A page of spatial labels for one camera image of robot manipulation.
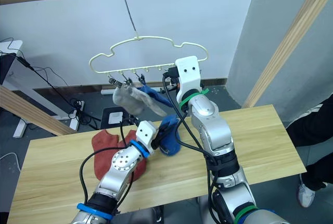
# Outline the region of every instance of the black cable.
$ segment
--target black cable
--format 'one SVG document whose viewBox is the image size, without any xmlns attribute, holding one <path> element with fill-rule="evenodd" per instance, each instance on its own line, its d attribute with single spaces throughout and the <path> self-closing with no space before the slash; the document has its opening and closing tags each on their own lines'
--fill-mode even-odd
<svg viewBox="0 0 333 224">
<path fill-rule="evenodd" d="M 185 117 L 187 116 L 187 112 L 184 113 L 183 116 L 181 116 L 181 119 L 185 119 Z M 197 148 L 197 147 L 194 147 L 192 145 L 189 145 L 185 142 L 182 142 L 178 136 L 177 136 L 177 131 L 178 131 L 178 128 L 179 126 L 182 124 L 182 121 L 180 120 L 176 126 L 176 131 L 175 131 L 175 137 L 176 137 L 176 141 L 177 143 L 179 143 L 180 145 L 184 146 L 184 147 L 187 147 L 187 148 L 190 148 L 191 150 L 195 150 L 195 151 L 198 151 L 198 152 L 201 152 L 203 153 L 204 155 L 208 156 L 215 164 L 216 164 L 216 161 L 215 161 L 215 158 L 210 154 L 208 153 L 206 150 L 203 150 L 203 149 L 200 149 L 200 148 Z"/>
<path fill-rule="evenodd" d="M 40 128 L 39 126 L 36 126 L 36 127 L 31 128 L 31 127 L 29 126 L 29 124 L 32 124 L 32 123 L 28 123 L 28 122 L 26 122 L 26 121 L 24 121 L 24 123 L 27 125 L 28 129 L 30 129 L 30 130 L 35 130 L 35 129 Z"/>
<path fill-rule="evenodd" d="M 214 162 L 215 165 L 217 165 L 217 162 L 216 162 L 215 158 L 214 158 L 210 153 L 208 153 L 207 151 L 205 151 L 205 150 L 201 147 L 201 145 L 200 145 L 200 143 L 198 142 L 197 138 L 194 136 L 194 134 L 192 133 L 191 129 L 189 128 L 189 126 L 188 126 L 187 123 L 185 122 L 185 117 L 186 117 L 186 115 L 187 115 L 187 112 L 185 112 L 185 114 L 182 116 L 181 113 L 180 113 L 180 111 L 178 110 L 178 108 L 176 107 L 176 105 L 174 104 L 174 102 L 172 101 L 171 96 L 170 96 L 170 94 L 169 94 L 169 90 L 168 90 L 168 88 L 167 88 L 167 84 L 166 84 L 166 82 L 165 82 L 165 79 L 166 79 L 166 77 L 165 77 L 165 75 L 163 74 L 163 80 L 162 80 L 162 82 L 163 82 L 163 87 L 164 87 L 164 89 L 165 89 L 165 93 L 166 93 L 166 95 L 167 95 L 169 101 L 171 102 L 171 104 L 172 104 L 174 110 L 176 111 L 177 115 L 178 115 L 179 118 L 180 118 L 180 121 L 179 121 L 179 123 L 177 124 L 177 126 L 176 126 L 176 131 L 175 131 L 175 137 L 176 137 L 177 142 L 178 142 L 180 145 L 183 145 L 183 146 L 185 146 L 185 147 L 191 148 L 192 150 L 196 150 L 196 151 L 199 151 L 199 152 L 203 153 L 204 155 L 208 156 L 208 157 L 212 160 L 212 162 Z M 179 126 L 180 126 L 181 123 L 183 123 L 183 125 L 184 125 L 185 128 L 186 128 L 186 130 L 187 130 L 188 133 L 191 135 L 191 137 L 192 137 L 193 140 L 196 142 L 196 144 L 198 145 L 199 148 L 196 148 L 196 147 L 194 147 L 194 146 L 188 145 L 188 144 L 186 144 L 186 143 L 184 143 L 184 142 L 182 142 L 181 140 L 178 139 L 176 133 L 177 133 L 177 130 L 178 130 L 178 128 L 179 128 Z M 213 179 L 213 183 L 210 185 L 210 170 L 208 169 L 208 166 L 207 166 L 207 177 L 208 177 L 207 180 L 208 180 L 208 209 L 209 209 L 209 213 L 211 214 L 212 219 L 215 221 L 216 224 L 221 224 L 221 223 L 219 222 L 219 220 L 217 220 L 217 218 L 215 217 L 215 215 L 214 215 L 214 213 L 213 213 L 213 210 L 212 210 L 212 205 L 213 205 L 213 204 L 212 204 L 212 191 L 213 191 L 213 188 L 214 188 L 214 184 L 216 183 L 217 177 L 214 177 L 214 179 Z"/>
<path fill-rule="evenodd" d="M 181 119 L 182 123 L 184 124 L 186 130 L 188 131 L 188 133 L 191 135 L 191 137 L 193 138 L 193 140 L 196 142 L 197 146 L 202 149 L 202 146 L 200 145 L 198 139 L 194 136 L 194 134 L 192 133 L 191 129 L 189 128 L 189 126 L 187 125 L 187 123 L 185 122 L 185 120 L 182 118 L 182 114 L 180 113 L 180 111 L 178 110 L 178 108 L 176 107 L 175 103 L 173 102 L 173 100 L 171 99 L 171 96 L 170 96 L 170 93 L 169 93 L 169 90 L 167 88 L 167 84 L 165 82 L 165 75 L 163 74 L 163 87 L 165 89 L 165 93 L 166 93 L 166 96 L 168 97 L 169 101 L 171 102 L 174 110 L 176 111 L 177 115 L 179 116 L 179 118 Z"/>
<path fill-rule="evenodd" d="M 96 120 L 95 120 L 95 119 L 92 119 L 92 120 L 93 120 L 95 126 L 92 126 L 91 124 L 89 124 L 89 126 L 92 127 L 92 128 L 95 129 L 95 130 L 98 130 L 99 128 L 98 128 L 98 126 L 97 126 Z"/>
<path fill-rule="evenodd" d="M 127 190 L 126 192 L 124 193 L 123 197 L 120 199 L 120 201 L 118 201 L 118 204 L 116 206 L 116 208 L 114 209 L 114 213 L 112 215 L 115 215 L 118 207 L 120 206 L 120 204 L 124 201 L 124 199 L 126 198 L 127 194 L 129 193 L 130 189 L 131 189 L 131 186 L 133 184 L 133 179 L 134 179 L 134 172 L 132 172 L 132 175 L 131 175 L 131 180 L 130 180 L 130 185 L 127 187 Z"/>
<path fill-rule="evenodd" d="M 17 49 L 17 48 L 9 48 L 9 47 L 11 46 L 11 44 L 13 43 L 14 38 L 5 38 L 5 39 L 1 40 L 0 43 L 5 42 L 5 41 L 8 40 L 8 39 L 11 39 L 11 41 L 10 41 L 10 43 L 9 43 L 9 45 L 8 45 L 8 47 L 7 47 L 7 49 L 11 49 L 11 50 L 14 50 L 14 51 L 18 51 L 18 52 L 20 52 L 21 55 L 22 55 L 22 57 L 23 57 L 23 59 L 25 60 L 24 54 L 23 54 L 23 52 L 22 52 L 21 50 L 19 50 L 19 49 Z"/>
<path fill-rule="evenodd" d="M 123 140 L 123 143 L 124 143 L 124 147 L 127 147 L 127 144 L 126 144 L 126 140 L 125 140 L 125 137 L 124 137 L 124 131 L 123 131 L 123 125 L 124 125 L 124 121 L 127 120 L 128 118 L 123 118 L 122 121 L 120 122 L 120 134 L 121 134 L 121 138 Z"/>
<path fill-rule="evenodd" d="M 49 69 L 54 75 L 56 75 L 57 77 L 59 77 L 65 84 L 66 86 L 68 86 L 68 83 L 64 80 L 64 78 L 62 78 L 60 75 L 58 75 L 57 73 L 54 72 L 54 70 L 51 68 L 51 67 L 45 67 L 45 68 L 42 68 L 42 67 L 36 67 L 36 66 L 32 66 L 32 68 L 37 68 L 39 70 L 35 70 L 37 72 L 39 71 L 44 71 L 45 72 L 45 75 L 46 75 L 46 79 L 48 80 L 48 77 L 47 77 L 47 72 L 46 72 L 46 69 Z"/>
<path fill-rule="evenodd" d="M 32 70 L 33 72 L 35 72 L 40 78 L 42 78 L 68 105 L 70 105 L 73 110 L 70 111 L 68 113 L 68 117 L 70 119 L 74 119 L 76 118 L 78 120 L 78 122 L 82 125 L 89 125 L 89 123 L 91 122 L 92 119 L 101 121 L 101 119 L 98 119 L 94 116 L 91 116 L 85 112 L 83 112 L 81 110 L 81 106 L 82 103 L 80 100 L 72 98 L 71 101 L 68 101 L 52 84 L 50 84 L 50 82 L 48 81 L 48 77 L 46 77 L 46 79 L 38 73 L 38 71 L 36 71 L 25 59 L 22 59 L 22 57 L 19 57 L 15 54 L 15 57 L 17 58 L 17 60 L 22 63 L 22 65 L 24 65 L 25 67 L 29 68 L 30 70 Z M 75 117 L 71 117 L 70 115 L 76 110 L 76 114 Z"/>
<path fill-rule="evenodd" d="M 221 224 L 219 222 L 219 220 L 215 217 L 214 213 L 213 213 L 213 210 L 212 210 L 212 192 L 213 192 L 213 188 L 214 188 L 214 185 L 216 183 L 216 180 L 217 180 L 217 176 L 214 176 L 214 179 L 213 179 L 213 182 L 211 185 L 208 186 L 208 210 L 209 210 L 209 213 L 211 215 L 211 217 L 213 218 L 213 220 L 215 221 L 216 224 Z M 210 172 L 209 170 L 207 169 L 207 181 L 210 182 Z"/>
<path fill-rule="evenodd" d="M 84 205 L 87 204 L 87 201 L 88 201 L 88 191 L 87 191 L 87 187 L 84 183 L 84 179 L 83 179 L 83 167 L 84 165 L 86 164 L 86 162 L 91 158 L 93 157 L 94 155 L 100 153 L 100 152 L 103 152 L 105 150 L 122 150 L 124 148 L 122 147 L 105 147 L 105 148 L 102 148 L 100 150 L 97 150 L 93 153 L 91 153 L 90 155 L 88 155 L 84 160 L 83 162 L 81 163 L 81 166 L 80 166 L 80 172 L 79 172 L 79 177 L 80 177 L 80 182 L 81 182 L 81 186 L 82 186 L 82 189 L 83 189 L 83 193 L 84 193 Z"/>
</svg>

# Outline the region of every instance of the wooden table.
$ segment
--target wooden table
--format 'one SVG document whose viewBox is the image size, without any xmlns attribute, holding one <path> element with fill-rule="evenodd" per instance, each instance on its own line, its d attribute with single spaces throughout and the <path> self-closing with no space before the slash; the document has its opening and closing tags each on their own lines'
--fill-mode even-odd
<svg viewBox="0 0 333 224">
<path fill-rule="evenodd" d="M 272 105 L 226 111 L 221 115 L 232 130 L 236 153 L 250 184 L 305 172 Z M 124 132 L 133 128 L 127 126 Z M 97 132 L 31 141 L 11 206 L 9 224 L 70 223 L 78 211 L 77 203 L 83 202 L 79 167 L 92 153 L 91 139 Z M 109 129 L 108 132 L 119 134 L 119 129 Z M 194 143 L 183 127 L 180 127 L 180 136 L 186 143 Z M 91 159 L 84 169 L 89 194 L 98 183 L 93 169 Z M 156 151 L 148 159 L 145 174 L 133 183 L 120 210 L 133 211 L 205 194 L 207 175 L 200 153 L 182 147 L 175 156 L 166 157 Z"/>
</svg>

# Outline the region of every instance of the red cloth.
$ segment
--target red cloth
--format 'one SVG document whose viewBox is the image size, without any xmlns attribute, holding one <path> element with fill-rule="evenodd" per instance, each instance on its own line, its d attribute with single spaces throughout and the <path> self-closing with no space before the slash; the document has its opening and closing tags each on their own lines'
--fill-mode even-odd
<svg viewBox="0 0 333 224">
<path fill-rule="evenodd" d="M 127 136 L 125 137 L 126 144 L 129 144 L 130 140 L 135 140 L 136 135 L 135 130 L 130 130 Z M 123 141 L 119 142 L 119 136 L 114 134 L 109 134 L 105 129 L 100 131 L 92 138 L 92 146 L 94 151 L 100 150 L 105 147 L 124 147 Z M 111 167 L 111 160 L 114 154 L 118 150 L 106 150 L 100 152 L 94 157 L 94 170 L 95 176 L 98 180 L 101 180 L 102 177 L 109 171 Z M 146 159 L 144 158 L 134 170 L 134 181 L 139 179 L 139 177 L 146 171 Z"/>
</svg>

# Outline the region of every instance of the blue tape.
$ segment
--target blue tape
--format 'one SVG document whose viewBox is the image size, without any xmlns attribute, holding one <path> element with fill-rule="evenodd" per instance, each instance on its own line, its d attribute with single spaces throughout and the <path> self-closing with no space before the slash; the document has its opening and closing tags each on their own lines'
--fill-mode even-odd
<svg viewBox="0 0 333 224">
<path fill-rule="evenodd" d="M 91 207 L 87 207 L 86 205 L 84 205 L 82 203 L 78 203 L 78 205 L 76 206 L 76 208 L 78 210 L 82 210 L 82 211 L 85 211 L 87 213 L 90 213 L 90 214 L 93 214 L 93 215 L 97 215 L 97 216 L 102 217 L 102 218 L 107 219 L 107 220 L 112 220 L 112 218 L 113 218 L 113 215 L 111 215 L 111 214 L 107 214 L 107 213 L 95 210 L 95 209 L 93 209 Z"/>
<path fill-rule="evenodd" d="M 133 146 L 135 146 L 143 155 L 144 158 L 148 158 L 149 153 L 147 151 L 145 151 L 145 149 L 143 147 L 141 147 L 140 144 L 138 144 L 136 141 L 131 140 L 130 143 L 133 144 Z"/>
</svg>

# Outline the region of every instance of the wire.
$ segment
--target wire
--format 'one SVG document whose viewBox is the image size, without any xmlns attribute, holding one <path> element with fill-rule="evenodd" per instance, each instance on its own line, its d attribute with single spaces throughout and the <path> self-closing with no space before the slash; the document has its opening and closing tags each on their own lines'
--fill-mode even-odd
<svg viewBox="0 0 333 224">
<path fill-rule="evenodd" d="M 174 104 L 173 100 L 171 99 L 171 96 L 169 94 L 169 90 L 167 88 L 167 84 L 166 84 L 166 76 L 165 74 L 163 74 L 163 79 L 162 79 L 162 82 L 163 82 L 163 87 L 165 89 L 165 93 L 169 99 L 169 101 L 171 102 L 174 110 L 176 111 L 177 115 L 179 116 L 180 118 L 180 121 L 179 123 L 177 124 L 176 126 L 176 131 L 175 131 L 175 137 L 176 137 L 176 141 L 182 145 L 182 146 L 185 146 L 185 147 L 188 147 L 188 148 L 191 148 L 192 150 L 196 150 L 196 151 L 199 151 L 201 153 L 203 153 L 204 155 L 206 155 L 207 157 L 209 157 L 212 162 L 214 162 L 215 165 L 217 165 L 217 161 L 215 160 L 215 158 L 210 154 L 208 153 L 207 151 L 205 151 L 202 146 L 200 145 L 199 141 L 197 140 L 197 138 L 194 136 L 194 134 L 192 133 L 191 129 L 189 128 L 189 126 L 187 125 L 187 123 L 185 122 L 185 117 L 187 116 L 187 111 L 184 113 L 184 115 L 182 116 L 182 114 L 180 113 L 180 111 L 178 110 L 178 108 L 176 107 L 176 105 Z M 198 147 L 194 147 L 194 146 L 191 146 L 187 143 L 184 143 L 182 142 L 181 140 L 179 140 L 178 136 L 177 136 L 177 130 L 179 128 L 179 126 L 181 125 L 181 123 L 183 123 L 183 125 L 185 126 L 186 130 L 188 131 L 188 133 L 191 135 L 191 137 L 193 138 L 193 140 L 196 142 L 196 144 L 198 145 Z M 213 188 L 214 188 L 214 184 L 216 183 L 216 180 L 217 180 L 217 177 L 214 177 L 213 179 L 213 183 L 210 185 L 210 170 L 208 169 L 208 165 L 207 165 L 207 160 L 206 160 L 206 167 L 207 167 L 207 181 L 208 181 L 208 209 L 209 209 L 209 213 L 210 215 L 212 216 L 212 219 L 215 221 L 216 224 L 221 224 L 217 218 L 215 217 L 214 213 L 213 213 L 213 210 L 212 210 L 212 191 L 213 191 Z"/>
<path fill-rule="evenodd" d="M 16 117 L 18 117 L 18 118 L 20 118 L 22 121 L 24 121 L 24 123 L 27 125 L 28 129 L 30 129 L 30 130 L 35 130 L 35 129 L 40 128 L 39 126 L 36 126 L 36 127 L 31 128 L 31 127 L 29 126 L 29 124 L 32 124 L 32 123 L 26 122 L 25 120 L 23 120 L 23 119 L 22 119 L 21 117 L 19 117 L 19 116 L 16 116 Z"/>
<path fill-rule="evenodd" d="M 186 116 L 187 116 L 187 112 L 185 112 L 184 115 L 181 116 L 181 119 L 185 119 Z M 203 153 L 204 155 L 208 156 L 213 162 L 216 162 L 216 161 L 215 161 L 215 158 L 214 158 L 210 153 L 208 153 L 206 150 L 203 150 L 203 149 L 200 149 L 200 148 L 194 147 L 194 146 L 192 146 L 192 145 L 189 145 L 189 144 L 187 144 L 187 143 L 185 143 L 185 142 L 182 142 L 182 141 L 178 138 L 178 136 L 177 136 L 177 131 L 178 131 L 178 128 L 179 128 L 179 126 L 180 126 L 181 124 L 182 124 L 182 121 L 179 121 L 178 124 L 177 124 L 177 126 L 176 126 L 176 131 L 175 131 L 176 141 L 177 141 L 180 145 L 182 145 L 182 146 L 184 146 L 184 147 L 187 147 L 187 148 L 190 148 L 191 150 L 195 150 L 195 151 L 198 151 L 198 152 Z"/>
<path fill-rule="evenodd" d="M 129 14 L 129 17 L 130 17 L 130 20 L 131 20 L 131 23 L 132 23 L 133 29 L 134 29 L 136 35 L 139 36 L 138 33 L 137 33 L 137 31 L 136 31 L 136 28 L 135 28 L 135 25 L 134 25 L 134 22 L 133 22 L 133 19 L 132 19 L 132 16 L 131 16 L 131 12 L 130 12 L 130 9 L 129 9 L 129 5 L 127 4 L 127 0 L 124 0 L 124 1 L 125 1 L 125 5 L 126 5 L 126 9 L 127 9 L 127 13 Z"/>
<path fill-rule="evenodd" d="M 168 90 L 168 87 L 167 87 L 167 84 L 165 82 L 165 75 L 163 74 L 163 79 L 162 79 L 162 82 L 163 82 L 163 87 L 165 89 L 165 93 L 166 93 L 166 96 L 168 97 L 169 101 L 171 102 L 172 104 L 172 107 L 174 108 L 174 110 L 176 111 L 177 115 L 179 116 L 179 118 L 181 119 L 182 123 L 184 124 L 187 132 L 191 135 L 191 137 L 193 138 L 193 140 L 196 142 L 197 146 L 202 149 L 202 146 L 200 145 L 198 139 L 194 136 L 194 134 L 192 133 L 191 129 L 189 128 L 189 126 L 187 125 L 186 121 L 182 118 L 182 114 L 180 113 L 180 111 L 178 110 L 178 108 L 176 107 L 175 103 L 173 102 L 173 100 L 171 99 L 171 96 L 170 96 L 170 93 L 169 93 L 169 90 Z"/>
<path fill-rule="evenodd" d="M 85 182 L 84 182 L 84 179 L 83 179 L 83 167 L 84 165 L 86 164 L 86 162 L 91 158 L 93 157 L 94 155 L 100 153 L 100 152 L 103 152 L 103 151 L 106 151 L 106 150 L 122 150 L 124 148 L 121 148 L 121 147 L 105 147 L 105 148 L 102 148 L 100 150 L 97 150 L 93 153 L 91 153 L 90 155 L 88 155 L 84 160 L 83 162 L 81 163 L 81 166 L 80 166 L 80 171 L 79 171 L 79 177 L 80 177 L 80 182 L 81 182 L 81 186 L 82 186 L 82 189 L 83 189 L 83 193 L 84 193 L 84 205 L 87 204 L 88 202 L 88 191 L 87 191 L 87 187 L 85 185 Z"/>
<path fill-rule="evenodd" d="M 123 125 L 124 125 L 124 121 L 127 120 L 129 118 L 123 118 L 123 120 L 120 122 L 120 134 L 121 134 L 121 138 L 123 140 L 123 143 L 124 143 L 124 147 L 127 147 L 127 144 L 126 144 L 126 140 L 125 140 L 125 137 L 124 137 L 124 131 L 123 131 Z"/>
<path fill-rule="evenodd" d="M 47 72 L 46 72 L 46 69 L 49 69 L 54 75 L 56 75 L 57 77 L 59 77 L 59 78 L 60 78 L 60 79 L 66 84 L 66 86 L 68 86 L 68 83 L 64 80 L 64 78 L 62 78 L 60 75 L 58 75 L 57 73 L 55 73 L 51 67 L 41 68 L 41 67 L 32 66 L 32 68 L 38 68 L 38 69 L 40 69 L 40 70 L 36 70 L 37 72 L 43 70 L 43 71 L 45 72 L 45 75 L 46 75 L 46 79 L 47 79 L 47 80 L 48 80 L 48 78 L 47 78 Z"/>
<path fill-rule="evenodd" d="M 213 213 L 213 210 L 212 210 L 212 205 L 213 205 L 213 203 L 212 203 L 212 192 L 213 192 L 213 188 L 214 188 L 214 185 L 216 183 L 216 180 L 217 180 L 217 176 L 214 176 L 212 184 L 210 185 L 210 183 L 208 183 L 208 210 L 209 210 L 209 213 L 210 213 L 211 217 L 215 221 L 215 223 L 216 224 L 221 224 L 219 222 L 219 220 L 215 217 L 215 214 Z M 209 172 L 208 169 L 207 169 L 207 181 L 210 182 L 210 172 Z"/>
<path fill-rule="evenodd" d="M 94 122 L 95 122 L 96 128 L 93 127 L 92 125 L 90 125 L 89 123 L 93 119 L 98 120 L 98 121 L 101 121 L 101 119 L 98 119 L 96 117 L 93 117 L 93 116 L 91 116 L 91 115 L 83 112 L 81 110 L 82 103 L 81 103 L 80 100 L 72 98 L 70 101 L 68 101 L 52 84 L 50 84 L 50 82 L 48 81 L 47 73 L 45 71 L 46 68 L 49 68 L 54 73 L 54 71 L 50 67 L 46 67 L 46 68 L 37 67 L 37 68 L 39 68 L 39 70 L 35 70 L 25 59 L 21 60 L 20 59 L 21 57 L 18 57 L 16 54 L 15 54 L 15 57 L 22 63 L 22 65 L 24 65 L 25 67 L 29 68 L 30 70 L 32 70 L 33 72 L 35 72 L 40 78 L 42 78 L 68 105 L 70 105 L 73 108 L 68 113 L 68 117 L 70 119 L 76 118 L 80 124 L 82 124 L 82 125 L 89 125 L 93 129 L 98 129 L 97 128 L 97 124 L 96 124 L 95 121 Z M 38 73 L 38 71 L 40 71 L 41 69 L 44 69 L 44 71 L 46 73 L 46 79 L 41 74 Z M 75 117 L 71 117 L 70 115 L 72 113 L 74 113 L 75 110 L 76 110 Z"/>
<path fill-rule="evenodd" d="M 17 157 L 16 153 L 10 152 L 8 154 L 5 154 L 4 156 L 0 157 L 0 160 L 5 158 L 7 155 L 14 155 L 15 156 L 17 169 L 21 172 L 21 168 L 20 168 L 20 165 L 19 165 L 19 158 Z"/>
<path fill-rule="evenodd" d="M 116 212 L 117 209 L 119 208 L 120 204 L 122 204 L 122 202 L 124 201 L 125 197 L 127 196 L 127 194 L 129 193 L 131 187 L 132 187 L 132 184 L 133 184 L 133 179 L 134 179 L 134 172 L 132 172 L 132 175 L 131 175 L 131 180 L 130 180 L 130 185 L 127 187 L 127 190 L 126 192 L 124 193 L 124 196 L 121 198 L 121 200 L 118 202 L 116 208 L 114 209 L 113 212 Z"/>
<path fill-rule="evenodd" d="M 18 52 L 20 52 L 21 55 L 22 55 L 22 57 L 23 57 L 23 59 L 25 60 L 24 54 L 23 54 L 23 52 L 22 52 L 21 50 L 19 50 L 19 49 L 17 49 L 17 48 L 9 48 L 9 47 L 11 46 L 12 42 L 14 41 L 14 38 L 5 38 L 5 39 L 1 40 L 0 43 L 3 43 L 3 42 L 5 42 L 5 41 L 8 40 L 8 39 L 11 39 L 11 41 L 10 41 L 10 43 L 9 43 L 9 45 L 8 45 L 8 47 L 7 47 L 7 49 L 10 49 L 10 50 L 14 50 L 14 51 L 18 51 Z M 2 52 L 2 51 L 0 51 L 0 52 L 1 52 L 1 55 L 2 55 L 2 54 L 11 54 L 11 53 L 5 53 L 5 52 Z"/>
</svg>

